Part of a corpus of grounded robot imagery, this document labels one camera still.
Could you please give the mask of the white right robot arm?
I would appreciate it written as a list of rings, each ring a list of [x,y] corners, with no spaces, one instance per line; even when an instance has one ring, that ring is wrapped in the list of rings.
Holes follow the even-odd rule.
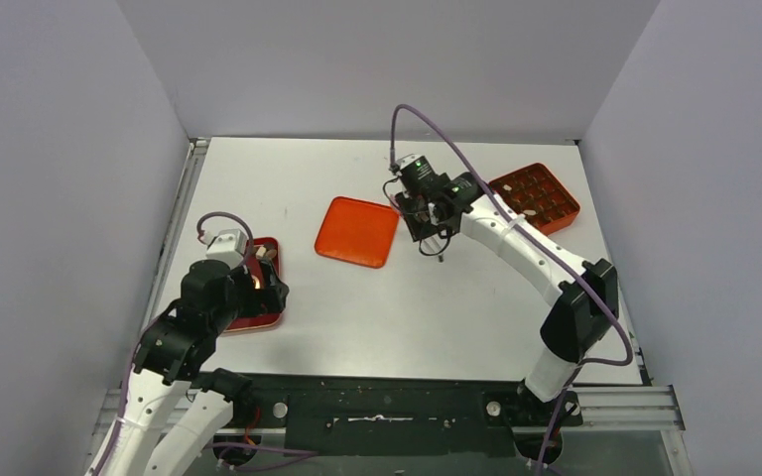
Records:
[[[617,318],[614,267],[556,244],[471,172],[450,178],[415,155],[395,161],[391,172],[403,188],[393,201],[414,241],[437,237],[448,243],[461,234],[518,272],[550,306],[540,328],[544,348],[518,397],[525,420],[546,421],[571,375]]]

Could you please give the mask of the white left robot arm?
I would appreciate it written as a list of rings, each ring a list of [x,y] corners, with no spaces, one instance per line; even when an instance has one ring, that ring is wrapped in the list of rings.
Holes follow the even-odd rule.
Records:
[[[280,314],[288,286],[268,256],[236,267],[193,263],[180,294],[144,329],[122,381],[114,420],[89,475],[180,475],[224,424],[254,412],[249,379],[203,372],[218,338],[237,320]]]

